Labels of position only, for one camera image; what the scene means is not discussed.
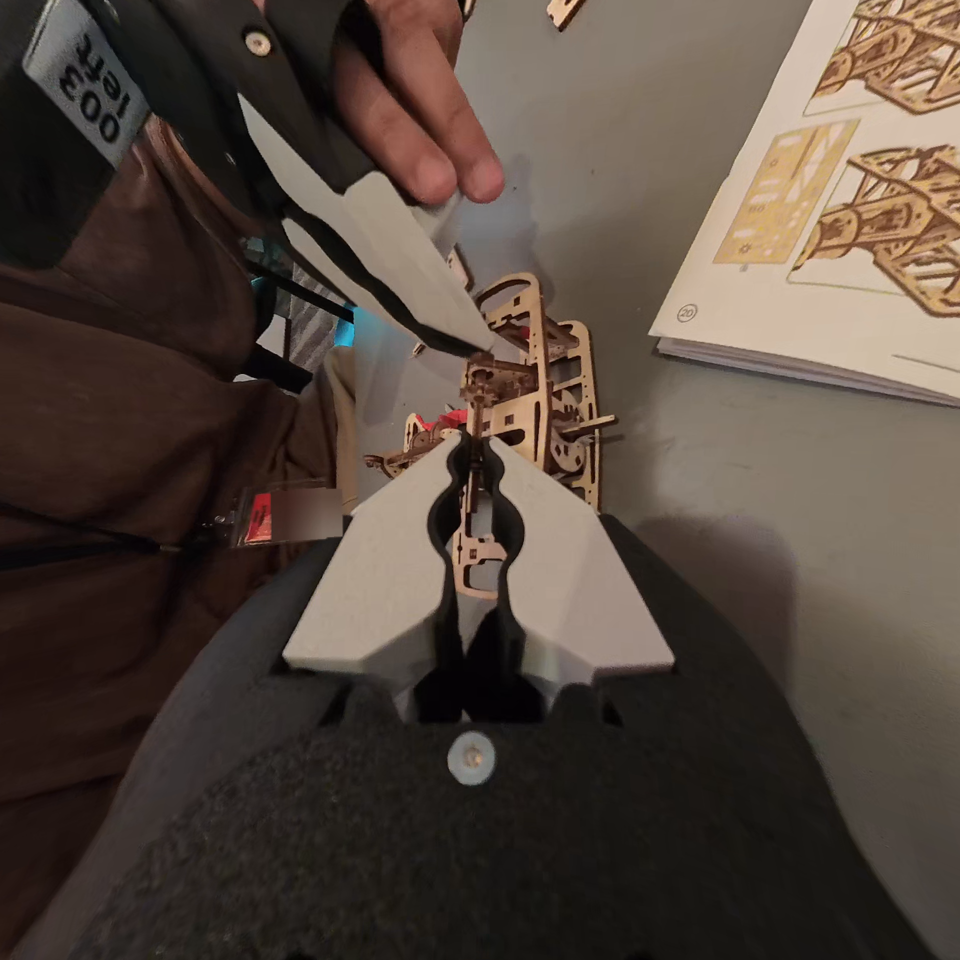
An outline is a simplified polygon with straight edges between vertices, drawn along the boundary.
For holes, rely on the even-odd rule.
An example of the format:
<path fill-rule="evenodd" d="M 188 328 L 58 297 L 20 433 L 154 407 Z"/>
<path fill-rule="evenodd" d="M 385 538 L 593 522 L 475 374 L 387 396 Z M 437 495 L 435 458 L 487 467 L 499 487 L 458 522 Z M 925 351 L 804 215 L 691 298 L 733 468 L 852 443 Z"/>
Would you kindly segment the person's brown jacket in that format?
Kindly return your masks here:
<path fill-rule="evenodd" d="M 104 822 L 164 702 L 300 548 L 201 546 L 248 488 L 356 504 L 355 364 L 295 397 L 258 341 L 235 211 L 150 119 L 50 270 L 2 267 L 1 940 L 10 958 Z"/>

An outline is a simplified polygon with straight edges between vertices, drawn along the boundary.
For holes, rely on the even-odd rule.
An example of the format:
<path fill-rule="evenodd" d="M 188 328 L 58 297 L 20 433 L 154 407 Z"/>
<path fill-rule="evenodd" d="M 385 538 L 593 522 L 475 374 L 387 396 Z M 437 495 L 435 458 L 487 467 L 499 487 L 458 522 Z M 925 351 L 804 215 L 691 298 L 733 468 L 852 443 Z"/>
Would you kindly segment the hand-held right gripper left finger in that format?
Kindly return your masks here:
<path fill-rule="evenodd" d="M 282 652 L 287 666 L 391 694 L 462 670 L 448 545 L 471 463 L 471 437 L 446 438 L 354 510 Z"/>

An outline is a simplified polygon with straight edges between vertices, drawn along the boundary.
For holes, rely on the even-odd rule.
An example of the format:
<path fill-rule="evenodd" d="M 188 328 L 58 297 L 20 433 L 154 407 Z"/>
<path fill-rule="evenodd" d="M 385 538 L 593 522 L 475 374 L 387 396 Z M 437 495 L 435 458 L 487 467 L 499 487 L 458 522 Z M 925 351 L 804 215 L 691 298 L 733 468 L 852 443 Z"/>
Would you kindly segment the clear badge holder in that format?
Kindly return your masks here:
<path fill-rule="evenodd" d="M 339 490 L 280 485 L 247 491 L 234 510 L 232 549 L 292 546 L 340 539 L 345 520 Z"/>

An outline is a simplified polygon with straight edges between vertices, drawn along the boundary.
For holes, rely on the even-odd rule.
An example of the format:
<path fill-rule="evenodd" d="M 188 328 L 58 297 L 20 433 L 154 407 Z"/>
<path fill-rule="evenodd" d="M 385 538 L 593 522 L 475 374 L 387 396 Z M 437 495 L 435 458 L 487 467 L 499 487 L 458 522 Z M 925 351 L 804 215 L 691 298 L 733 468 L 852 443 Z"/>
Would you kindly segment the open instruction booklet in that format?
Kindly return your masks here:
<path fill-rule="evenodd" d="M 958 407 L 959 3 L 812 2 L 650 329 Z"/>

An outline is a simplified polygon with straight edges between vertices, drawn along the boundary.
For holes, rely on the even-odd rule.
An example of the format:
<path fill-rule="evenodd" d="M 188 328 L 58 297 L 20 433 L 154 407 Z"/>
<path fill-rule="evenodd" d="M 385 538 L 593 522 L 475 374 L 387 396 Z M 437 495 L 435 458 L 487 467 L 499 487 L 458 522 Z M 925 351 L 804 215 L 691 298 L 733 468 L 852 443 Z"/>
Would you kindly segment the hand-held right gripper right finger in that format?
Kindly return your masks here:
<path fill-rule="evenodd" d="M 670 671 L 675 656 L 597 512 L 500 438 L 486 466 L 518 672 L 552 702 L 571 685 Z"/>

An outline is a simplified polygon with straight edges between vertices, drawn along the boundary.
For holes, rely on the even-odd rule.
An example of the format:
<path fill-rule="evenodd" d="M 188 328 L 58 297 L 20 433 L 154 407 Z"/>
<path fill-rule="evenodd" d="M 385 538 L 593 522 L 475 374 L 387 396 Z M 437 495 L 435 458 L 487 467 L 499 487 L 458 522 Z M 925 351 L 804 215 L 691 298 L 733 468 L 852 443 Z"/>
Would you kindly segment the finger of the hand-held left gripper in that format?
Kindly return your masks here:
<path fill-rule="evenodd" d="M 479 310 L 418 225 L 403 227 L 398 239 L 377 227 L 374 239 L 387 243 L 367 258 L 317 217 L 286 217 L 282 229 L 296 262 L 355 306 L 432 350 L 455 356 L 482 350 Z"/>
<path fill-rule="evenodd" d="M 304 267 L 379 319 L 445 354 L 493 348 L 495 336 L 387 176 L 341 194 L 242 95 L 246 130 L 286 197 L 280 228 Z"/>

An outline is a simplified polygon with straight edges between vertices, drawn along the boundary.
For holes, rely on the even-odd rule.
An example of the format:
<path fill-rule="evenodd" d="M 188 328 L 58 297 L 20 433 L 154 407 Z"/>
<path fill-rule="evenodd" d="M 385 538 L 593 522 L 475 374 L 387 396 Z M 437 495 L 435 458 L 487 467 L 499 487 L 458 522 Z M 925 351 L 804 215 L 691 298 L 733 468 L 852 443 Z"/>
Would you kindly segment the person's left hand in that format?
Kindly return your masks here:
<path fill-rule="evenodd" d="M 456 190 L 495 201 L 500 160 L 455 75 L 464 20 L 454 1 L 369 1 L 381 40 L 378 71 L 349 39 L 333 55 L 333 93 L 344 126 L 413 200 L 445 204 Z"/>

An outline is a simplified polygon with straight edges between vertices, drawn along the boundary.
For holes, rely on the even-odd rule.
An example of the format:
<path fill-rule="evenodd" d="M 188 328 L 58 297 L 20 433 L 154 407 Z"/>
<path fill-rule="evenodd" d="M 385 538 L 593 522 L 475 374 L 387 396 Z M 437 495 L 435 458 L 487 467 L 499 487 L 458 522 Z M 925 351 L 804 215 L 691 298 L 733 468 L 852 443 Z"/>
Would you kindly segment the wooden biplane model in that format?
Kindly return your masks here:
<path fill-rule="evenodd" d="M 599 512 L 602 430 L 618 419 L 599 409 L 590 330 L 549 318 L 530 272 L 508 274 L 472 298 L 495 344 L 514 356 L 490 349 L 467 359 L 457 404 L 432 417 L 410 412 L 402 447 L 367 453 L 365 465 L 395 479 L 456 433 L 497 438 Z"/>

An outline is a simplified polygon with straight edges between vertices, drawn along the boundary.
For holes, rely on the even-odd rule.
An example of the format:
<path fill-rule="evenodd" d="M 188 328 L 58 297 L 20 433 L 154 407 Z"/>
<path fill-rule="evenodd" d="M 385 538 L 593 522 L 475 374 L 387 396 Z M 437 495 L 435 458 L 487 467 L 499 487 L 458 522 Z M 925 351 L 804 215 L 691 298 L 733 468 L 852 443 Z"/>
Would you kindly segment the grey desk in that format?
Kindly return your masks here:
<path fill-rule="evenodd" d="M 958 958 L 958 411 L 677 362 L 647 336 L 808 2 L 478 2 L 458 74 L 506 170 L 463 204 L 478 287 L 586 323 L 604 509 L 734 625 L 846 822 Z"/>

